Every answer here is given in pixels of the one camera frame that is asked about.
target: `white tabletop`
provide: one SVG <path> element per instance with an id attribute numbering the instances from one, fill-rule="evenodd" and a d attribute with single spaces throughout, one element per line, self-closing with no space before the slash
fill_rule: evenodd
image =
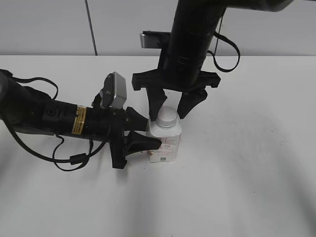
<path id="1" fill-rule="evenodd" d="M 223 67 L 236 58 L 223 57 Z M 17 77 L 46 77 L 58 100 L 90 106 L 113 71 L 126 78 L 127 106 L 148 114 L 132 73 L 157 57 L 0 56 Z M 108 145 L 82 170 L 64 173 L 28 154 L 0 122 L 1 237 L 316 236 L 316 57 L 243 57 L 182 121 L 175 162 L 145 153 L 112 169 Z M 214 71 L 208 58 L 204 69 Z M 33 87 L 54 94 L 44 82 Z M 176 106 L 180 94 L 166 92 Z M 20 135 L 51 156 L 55 137 Z M 86 152 L 66 138 L 58 158 Z"/>

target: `yellow label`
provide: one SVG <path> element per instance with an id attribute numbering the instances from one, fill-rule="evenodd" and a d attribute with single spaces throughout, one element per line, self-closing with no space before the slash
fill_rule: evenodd
<path id="1" fill-rule="evenodd" d="M 75 134 L 75 135 L 82 134 L 86 113 L 87 113 L 86 107 L 84 107 L 84 106 L 77 107 L 77 116 L 75 118 L 72 134 Z"/>

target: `white bottle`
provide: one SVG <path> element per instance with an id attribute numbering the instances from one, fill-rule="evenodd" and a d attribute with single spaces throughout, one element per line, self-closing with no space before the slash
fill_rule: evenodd
<path id="1" fill-rule="evenodd" d="M 177 157 L 181 136 L 181 125 L 177 111 L 170 106 L 162 106 L 156 121 L 149 120 L 147 136 L 162 141 L 158 150 L 150 150 L 150 162 L 173 161 Z"/>

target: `black robotic arm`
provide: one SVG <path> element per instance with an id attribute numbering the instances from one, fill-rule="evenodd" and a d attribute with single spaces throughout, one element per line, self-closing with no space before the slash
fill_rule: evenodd
<path id="1" fill-rule="evenodd" d="M 217 87 L 216 73 L 201 71 L 215 29 L 227 7 L 279 11 L 293 0 L 179 0 L 171 33 L 143 32 L 143 48 L 161 48 L 158 68 L 133 75 L 133 88 L 146 88 L 150 119 L 156 120 L 158 111 L 167 99 L 164 89 L 182 92 L 178 106 L 184 118 L 198 103 L 207 98 L 206 86 Z M 124 168 L 129 154 L 158 149 L 161 141 L 135 131 L 145 131 L 148 120 L 131 107 L 123 109 L 126 100 L 125 79 L 109 74 L 104 88 L 86 108 L 51 99 L 44 92 L 19 83 L 43 79 L 17 79 L 6 70 L 0 70 L 0 119 L 14 139 L 29 153 L 57 163 L 84 166 L 106 142 L 110 143 L 113 168 Z M 17 136 L 26 134 L 71 136 L 102 141 L 94 152 L 78 154 L 70 159 L 48 158 L 28 148 Z"/>

